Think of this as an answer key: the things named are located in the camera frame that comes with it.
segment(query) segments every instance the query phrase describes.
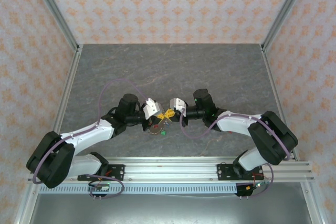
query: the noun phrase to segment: wire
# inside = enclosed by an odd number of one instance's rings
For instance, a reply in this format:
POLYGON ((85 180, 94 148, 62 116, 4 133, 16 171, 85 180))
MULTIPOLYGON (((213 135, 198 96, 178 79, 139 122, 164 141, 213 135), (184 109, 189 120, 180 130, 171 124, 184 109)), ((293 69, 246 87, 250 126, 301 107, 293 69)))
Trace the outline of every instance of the wire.
POLYGON ((253 175, 259 175, 259 176, 264 176, 266 178, 266 176, 262 173, 253 173, 253 175))
POLYGON ((78 132, 78 133, 76 133, 76 134, 74 134, 74 135, 69 135, 69 136, 67 136, 67 137, 65 137, 65 138, 62 138, 62 139, 61 139, 60 141, 58 141, 55 145, 53 145, 53 146, 46 152, 46 154, 42 157, 42 159, 40 160, 40 162, 38 163, 38 165, 37 165, 37 167, 36 167, 36 169, 35 169, 35 172, 34 172, 34 174, 33 174, 33 178, 32 178, 32 181, 33 181, 34 184, 42 184, 42 181, 37 181, 37 180, 36 180, 36 178, 37 178, 37 174, 38 174, 38 172, 40 171, 40 169, 41 169, 41 167, 42 167, 42 164, 45 162, 45 160, 47 159, 47 157, 53 152, 53 150, 55 150, 59 145, 61 145, 62 143, 64 143, 66 140, 68 140, 68 139, 70 139, 70 138, 72 138, 72 137, 76 137, 76 136, 83 135, 83 134, 85 134, 85 133, 91 132, 91 131, 93 131, 94 129, 97 128, 97 126, 98 126, 99 123, 100 123, 100 118, 101 118, 101 108, 100 108, 100 103, 101 103, 102 95, 104 94, 105 90, 106 90, 109 86, 111 86, 111 84, 113 84, 114 82, 117 82, 117 81, 128 82, 130 85, 132 85, 132 86, 137 90, 137 92, 138 92, 138 93, 139 93, 145 100, 147 100, 147 97, 141 92, 141 90, 140 90, 138 87, 136 87, 136 85, 135 85, 133 82, 131 82, 131 81, 127 80, 127 79, 114 79, 114 80, 108 82, 108 83, 103 87, 103 89, 101 90, 101 92, 100 92, 100 94, 99 94, 99 97, 98 97, 98 119, 97 119, 97 123, 96 123, 93 127, 89 128, 89 129, 87 129, 87 130, 78 132))
POLYGON ((114 115, 114 113, 112 113, 117 107, 113 107, 109 110, 109 112, 107 112, 109 115, 114 115))
MULTIPOLYGON (((111 172, 112 172, 112 170, 109 170, 107 173, 105 173, 105 176, 109 175, 111 172)), ((88 184, 88 186, 95 186, 95 185, 93 185, 92 183, 97 182, 97 181, 99 181, 99 180, 102 181, 101 178, 96 178, 96 179, 90 181, 89 184, 88 184)))
MULTIPOLYGON (((116 181, 116 182, 118 182, 121 185, 121 189, 120 189, 120 191, 118 193, 106 195, 105 197, 103 197, 101 199, 108 199, 108 198, 116 197, 116 196, 120 195, 125 190, 125 185, 123 184, 123 182, 121 182, 120 180, 118 180, 116 178, 111 178, 111 177, 107 177, 107 176, 92 175, 92 174, 85 174, 85 176, 93 177, 93 178, 105 178, 105 179, 108 179, 108 180, 116 181)), ((91 188, 91 190, 90 190, 90 196, 92 198, 95 198, 95 196, 93 195, 92 192, 93 192, 93 190, 96 189, 96 187, 100 184, 100 182, 101 181, 99 181, 99 183, 97 183, 94 187, 91 188)))
POLYGON ((283 151, 286 153, 286 156, 287 158, 285 160, 289 160, 290 159, 290 154, 287 150, 287 148, 285 147, 285 145, 283 144, 283 142, 280 140, 280 138, 275 134, 275 132, 266 124, 264 123, 262 120, 258 119, 258 118, 255 118, 254 116, 249 116, 249 115, 243 115, 243 114, 227 114, 227 115, 222 115, 220 116, 219 118, 217 118, 209 127, 208 129, 206 129, 206 131, 204 131, 201 135, 199 136, 190 136, 188 133, 186 133, 186 131, 184 130, 183 128, 183 125, 182 125, 182 118, 183 118, 183 113, 184 113, 185 109, 182 109, 182 112, 181 112, 181 115, 180 115, 180 128, 181 128, 181 131, 183 132, 184 135, 186 135, 187 137, 191 138, 191 139, 197 139, 197 138, 200 138, 200 137, 203 137, 205 136, 207 133, 210 132, 210 130, 212 129, 212 127, 214 125, 216 125, 216 123, 223 119, 223 118, 229 118, 229 117, 233 117, 233 118, 236 118, 236 117, 243 117, 243 118, 248 118, 248 119, 253 119, 255 121, 257 121, 258 123, 260 123, 265 129, 268 130, 268 132, 270 132, 272 134, 272 136, 275 138, 275 140, 279 143, 279 145, 281 146, 281 148, 283 149, 283 151))
POLYGON ((182 197, 182 198, 197 198, 197 199, 221 199, 221 198, 236 198, 236 195, 225 195, 225 196, 193 196, 193 195, 178 195, 178 194, 151 194, 157 196, 171 196, 171 197, 182 197))
POLYGON ((253 187, 255 186, 255 182, 256 182, 256 174, 253 173, 253 187))

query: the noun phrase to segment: orange floral pattern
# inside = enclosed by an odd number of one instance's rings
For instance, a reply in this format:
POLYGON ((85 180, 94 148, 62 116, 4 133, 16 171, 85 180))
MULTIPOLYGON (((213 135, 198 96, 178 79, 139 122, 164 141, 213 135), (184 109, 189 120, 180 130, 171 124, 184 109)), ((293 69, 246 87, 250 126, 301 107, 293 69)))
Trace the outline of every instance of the orange floral pattern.
POLYGON ((313 162, 330 220, 336 220, 335 10, 336 0, 297 0, 267 52, 299 155, 313 162))
POLYGON ((113 44, 261 43, 285 0, 56 1, 79 43, 113 44))
POLYGON ((0 223, 9 224, 74 53, 43 0, 1 0, 0 13, 0 223))

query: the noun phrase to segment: black mounting plate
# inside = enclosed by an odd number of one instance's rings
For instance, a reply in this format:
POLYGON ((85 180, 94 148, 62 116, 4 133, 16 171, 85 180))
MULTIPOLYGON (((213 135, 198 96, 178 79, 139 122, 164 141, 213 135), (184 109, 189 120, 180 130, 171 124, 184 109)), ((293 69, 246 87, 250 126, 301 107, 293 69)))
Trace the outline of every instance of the black mounting plate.
MULTIPOLYGON (((124 175, 125 175, 125 165, 110 165, 109 164, 108 168, 107 168, 107 173, 108 173, 108 175, 106 175, 107 177, 116 178, 120 181, 123 181, 124 180, 124 175)), ((93 177, 88 177, 88 176, 85 176, 85 175, 79 175, 77 177, 78 181, 92 181, 94 179, 95 178, 93 178, 93 177)))
POLYGON ((263 168, 258 166, 250 171, 250 173, 244 174, 242 178, 239 178, 238 175, 233 170, 233 164, 218 164, 217 165, 217 176, 218 180, 254 180, 254 174, 256 175, 256 180, 264 180, 263 168))

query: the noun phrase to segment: yellow object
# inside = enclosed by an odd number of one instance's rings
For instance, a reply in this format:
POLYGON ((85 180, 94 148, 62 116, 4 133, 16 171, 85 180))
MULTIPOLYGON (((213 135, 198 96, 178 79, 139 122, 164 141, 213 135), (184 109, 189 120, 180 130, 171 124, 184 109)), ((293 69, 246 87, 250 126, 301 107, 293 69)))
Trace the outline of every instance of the yellow object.
POLYGON ((164 113, 164 116, 166 117, 166 118, 172 118, 173 116, 175 115, 175 112, 174 112, 174 110, 172 110, 172 109, 168 109, 165 113, 164 113))
POLYGON ((159 118, 159 119, 161 119, 161 120, 164 119, 164 115, 162 113, 159 114, 159 115, 157 115, 156 117, 159 118))
POLYGON ((172 118, 174 115, 175 115, 174 110, 172 110, 172 109, 167 109, 166 112, 165 112, 164 114, 161 113, 161 114, 157 115, 156 117, 159 118, 159 119, 161 119, 161 121, 162 121, 164 118, 167 118, 169 121, 171 121, 170 118, 172 118))

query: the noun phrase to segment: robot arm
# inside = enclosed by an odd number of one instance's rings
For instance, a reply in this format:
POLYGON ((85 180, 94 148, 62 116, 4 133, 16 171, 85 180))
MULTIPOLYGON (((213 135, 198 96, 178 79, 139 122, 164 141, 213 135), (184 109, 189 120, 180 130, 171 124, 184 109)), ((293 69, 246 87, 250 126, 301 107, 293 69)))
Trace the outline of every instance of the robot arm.
POLYGON ((297 138, 274 112, 267 111, 262 115, 234 114, 231 111, 217 108, 206 89, 196 90, 194 100, 196 105, 188 106, 179 98, 172 99, 171 108, 176 112, 173 120, 178 121, 183 113, 182 126, 186 126, 190 119, 202 119, 207 127, 217 121, 212 126, 213 130, 240 133, 250 136, 254 141, 256 147, 240 154, 233 163, 234 171, 239 177, 260 165, 267 163, 278 165, 286 157, 285 150, 255 119, 268 125, 289 152, 298 144, 297 138))
POLYGON ((86 156, 77 156, 78 153, 99 142, 109 140, 126 130, 129 124, 142 124, 146 131, 157 114, 161 113, 161 106, 148 98, 140 107, 138 98, 133 94, 125 94, 116 107, 115 112, 109 111, 100 120, 99 124, 94 123, 74 132, 57 134, 52 131, 47 133, 37 146, 27 162, 27 168, 35 172, 43 156, 56 143, 67 138, 57 146, 42 164, 37 177, 49 188, 54 188, 63 182, 67 177, 74 177, 82 174, 106 173, 108 162, 98 153, 91 153, 86 156))

